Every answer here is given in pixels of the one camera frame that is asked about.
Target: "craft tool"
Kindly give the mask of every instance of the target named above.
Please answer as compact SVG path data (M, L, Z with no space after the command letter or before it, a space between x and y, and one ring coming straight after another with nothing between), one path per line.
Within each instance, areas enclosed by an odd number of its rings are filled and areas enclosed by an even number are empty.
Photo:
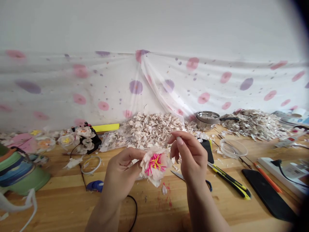
M258 169L258 171L262 174L262 176L268 181L268 183L276 190L278 193L282 193L282 190L276 185L275 182L272 181L272 179L264 172L263 169L256 163L253 163L254 166Z
M184 181L185 181L185 179L184 179L184 177L183 177L183 175L182 175L182 174L180 174L180 173L178 173L178 172L175 172L175 171L171 171L171 172L172 172L173 174L175 174L176 176L178 176L180 179L182 179L182 180L184 180ZM205 182L206 182L206 184L207 184L207 186L208 186L209 190L212 192L212 186L211 186L210 181L205 180Z
M215 164L208 162L208 165L214 170L215 173L217 173L221 178L228 182L245 200L251 199L251 193L245 186L243 186L237 180L233 179L226 172L222 171Z

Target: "paper scraps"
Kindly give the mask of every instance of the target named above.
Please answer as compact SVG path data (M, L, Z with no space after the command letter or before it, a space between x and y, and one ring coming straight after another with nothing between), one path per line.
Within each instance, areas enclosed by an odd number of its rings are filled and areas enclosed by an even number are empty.
M68 162L68 164L64 167L64 168L67 168L68 170L77 166L80 162L83 161L83 157L80 157L78 159L73 159L73 158L70 158L70 161Z

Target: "white fabric backdrop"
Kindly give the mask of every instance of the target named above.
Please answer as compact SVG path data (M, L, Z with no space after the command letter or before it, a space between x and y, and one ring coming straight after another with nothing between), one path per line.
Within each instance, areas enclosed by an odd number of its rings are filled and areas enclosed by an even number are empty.
M2 51L0 129L123 122L138 111L308 109L308 62L135 54Z

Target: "yellow object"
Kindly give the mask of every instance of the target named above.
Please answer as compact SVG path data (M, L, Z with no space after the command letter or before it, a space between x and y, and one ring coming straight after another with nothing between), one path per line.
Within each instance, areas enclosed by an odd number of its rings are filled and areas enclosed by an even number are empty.
M93 126L94 130L98 132L105 132L105 131L114 131L119 129L120 124L108 124L108 125L101 125L101 126Z

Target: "purple polka dot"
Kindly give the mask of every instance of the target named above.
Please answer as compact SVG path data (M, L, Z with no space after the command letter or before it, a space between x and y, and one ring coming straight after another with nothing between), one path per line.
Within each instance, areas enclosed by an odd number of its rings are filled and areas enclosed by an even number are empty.
M166 88L164 88L165 92L173 92L175 83L172 80L165 80L165 83L167 84Z
M140 81L131 81L129 84L131 93L140 94L143 91L143 84Z
M246 80L244 80L244 82L241 84L240 86L240 90L247 90L249 89L253 84L253 78L247 78Z
M105 51L96 51L96 54L100 55L100 56L106 56L109 55L110 52L105 52Z
M26 90L29 93L39 94L41 93L41 88L37 84L26 81L26 80L15 80L15 84Z

